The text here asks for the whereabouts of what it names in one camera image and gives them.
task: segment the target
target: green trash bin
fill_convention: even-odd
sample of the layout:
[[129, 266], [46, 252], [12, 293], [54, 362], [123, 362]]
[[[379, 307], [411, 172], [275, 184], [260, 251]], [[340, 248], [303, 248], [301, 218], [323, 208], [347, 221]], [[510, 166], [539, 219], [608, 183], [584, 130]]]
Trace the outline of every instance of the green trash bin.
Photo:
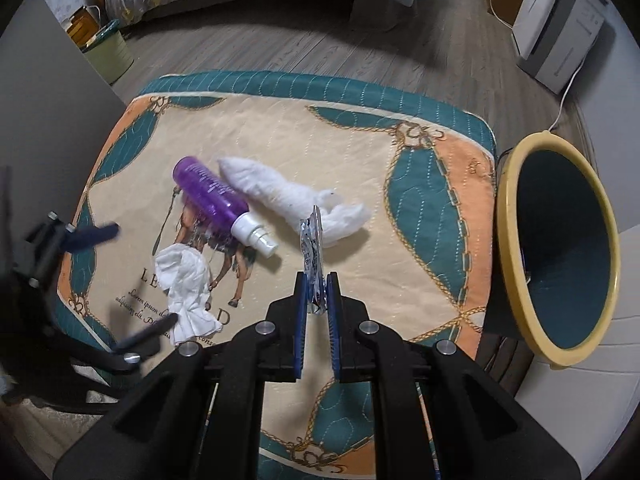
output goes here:
[[118, 20], [109, 22], [81, 49], [89, 63], [108, 84], [116, 81], [133, 63], [133, 56], [118, 26]]

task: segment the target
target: white appliance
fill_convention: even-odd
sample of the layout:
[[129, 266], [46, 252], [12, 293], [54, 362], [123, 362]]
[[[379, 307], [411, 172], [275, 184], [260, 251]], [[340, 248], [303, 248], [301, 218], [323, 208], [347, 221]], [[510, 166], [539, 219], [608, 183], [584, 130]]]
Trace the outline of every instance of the white appliance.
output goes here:
[[595, 41], [605, 0], [523, 0], [513, 24], [518, 66], [558, 94]]

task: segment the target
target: wall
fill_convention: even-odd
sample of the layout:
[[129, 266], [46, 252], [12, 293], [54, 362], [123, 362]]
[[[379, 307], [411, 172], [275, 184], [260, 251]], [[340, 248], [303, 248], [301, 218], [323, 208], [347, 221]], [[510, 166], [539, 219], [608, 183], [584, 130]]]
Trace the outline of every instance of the wall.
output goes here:
[[516, 396], [574, 456], [584, 477], [640, 400], [640, 48], [613, 6], [607, 22], [572, 93], [621, 231], [620, 299], [588, 359], [562, 371], [534, 361]]
[[619, 231], [640, 222], [640, 48], [616, 8], [576, 76], [572, 95], [593, 143]]
[[0, 80], [0, 165], [14, 170], [14, 236], [50, 210], [71, 220], [124, 103], [44, 0], [24, 0], [0, 36]]

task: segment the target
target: crumpled tissue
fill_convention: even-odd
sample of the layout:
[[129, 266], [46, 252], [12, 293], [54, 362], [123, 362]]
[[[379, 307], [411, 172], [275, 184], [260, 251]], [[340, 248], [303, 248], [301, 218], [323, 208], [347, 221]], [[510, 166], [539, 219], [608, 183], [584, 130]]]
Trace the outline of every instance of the crumpled tissue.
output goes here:
[[171, 344], [222, 330], [222, 323], [205, 310], [210, 295], [210, 273], [207, 261], [198, 250], [173, 244], [159, 251], [156, 276], [162, 290], [168, 290], [169, 312], [178, 315], [178, 322], [170, 332]]

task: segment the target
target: horse illustration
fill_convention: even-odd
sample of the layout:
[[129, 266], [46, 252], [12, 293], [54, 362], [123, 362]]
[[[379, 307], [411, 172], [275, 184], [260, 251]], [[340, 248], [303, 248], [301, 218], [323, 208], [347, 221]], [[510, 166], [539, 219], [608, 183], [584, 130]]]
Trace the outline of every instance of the horse illustration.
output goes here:
[[[158, 250], [162, 231], [164, 230], [167, 219], [171, 215], [175, 198], [179, 194], [180, 188], [178, 186], [174, 187], [171, 205], [160, 229], [160, 234], [158, 235], [152, 254], [155, 254]], [[224, 254], [222, 268], [215, 279], [209, 282], [209, 290], [213, 290], [218, 286], [222, 278], [229, 272], [229, 269], [234, 270], [236, 278], [238, 279], [238, 286], [236, 286], [236, 293], [233, 298], [229, 300], [227, 304], [232, 307], [237, 307], [239, 301], [242, 299], [244, 282], [251, 277], [257, 251], [254, 248], [242, 245], [230, 234], [215, 232], [210, 226], [202, 222], [197, 211], [188, 202], [185, 202], [182, 208], [178, 234], [175, 237], [174, 243], [188, 245], [199, 252], [202, 252], [205, 245], [208, 245], [213, 251]]]

